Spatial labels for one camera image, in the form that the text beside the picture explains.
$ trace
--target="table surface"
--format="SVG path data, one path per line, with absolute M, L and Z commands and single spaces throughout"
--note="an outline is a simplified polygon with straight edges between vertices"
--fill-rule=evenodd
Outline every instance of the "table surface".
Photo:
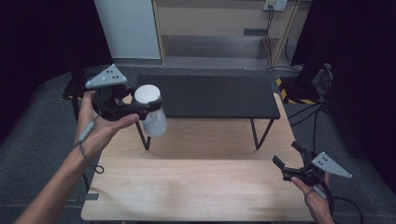
M 157 86 L 168 118 L 279 119 L 268 77 L 139 76 Z
M 282 180 L 277 155 L 303 165 L 280 97 L 275 120 L 257 150 L 248 119 L 168 119 L 149 151 L 136 127 L 121 130 L 103 151 L 85 220 L 279 221 L 312 220 L 303 194 Z M 256 121 L 262 131 L 267 119 Z

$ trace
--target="person's right hand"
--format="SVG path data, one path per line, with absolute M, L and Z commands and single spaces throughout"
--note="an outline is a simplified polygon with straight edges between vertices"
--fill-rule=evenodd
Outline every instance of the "person's right hand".
M 329 174 L 326 173 L 324 180 L 329 186 Z M 301 179 L 292 177 L 291 182 L 303 192 L 305 203 L 308 206 L 312 218 L 318 224 L 333 224 L 332 215 L 330 214 L 329 203 L 326 199 L 317 194 L 314 188 L 307 186 Z

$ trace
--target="table leg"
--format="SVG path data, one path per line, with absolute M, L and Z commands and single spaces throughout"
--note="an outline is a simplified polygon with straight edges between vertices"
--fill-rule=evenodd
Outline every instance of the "table leg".
M 270 122 L 268 123 L 267 128 L 265 129 L 265 132 L 262 135 L 262 140 L 260 140 L 260 143 L 259 143 L 259 140 L 257 138 L 257 133 L 256 133 L 256 127 L 254 125 L 254 120 L 250 119 L 250 123 L 251 123 L 251 129 L 253 131 L 253 137 L 254 137 L 254 143 L 256 145 L 256 149 L 259 149 L 262 146 L 262 143 L 264 142 L 264 139 L 267 136 L 268 132 L 270 131 L 271 126 L 274 123 L 274 119 L 270 119 Z
M 143 131 L 142 131 L 142 128 L 140 127 L 139 121 L 136 122 L 135 125 L 136 125 L 136 128 L 137 128 L 137 131 L 139 132 L 140 139 L 142 139 L 143 146 L 145 147 L 146 150 L 149 150 L 149 143 L 151 141 L 151 137 L 148 136 L 148 140 L 146 141 L 145 135 L 143 135 Z

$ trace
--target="white cup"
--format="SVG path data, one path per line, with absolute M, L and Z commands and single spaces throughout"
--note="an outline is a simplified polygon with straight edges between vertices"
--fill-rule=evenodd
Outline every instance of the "white cup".
M 149 102 L 160 100 L 161 92 L 156 86 L 144 85 L 134 92 L 134 98 L 138 103 L 146 105 Z M 159 110 L 149 112 L 142 122 L 145 133 L 152 137 L 163 135 L 168 128 L 168 122 L 162 107 Z

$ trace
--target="wooden table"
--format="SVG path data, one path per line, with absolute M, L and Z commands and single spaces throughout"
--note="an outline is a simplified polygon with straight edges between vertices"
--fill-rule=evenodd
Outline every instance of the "wooden table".
M 257 150 L 249 119 L 168 119 L 149 151 L 135 127 L 120 131 L 103 151 L 81 212 L 85 220 L 312 220 L 303 194 L 282 180 L 277 155 L 303 165 L 280 97 L 276 120 Z M 266 126 L 268 120 L 255 120 Z

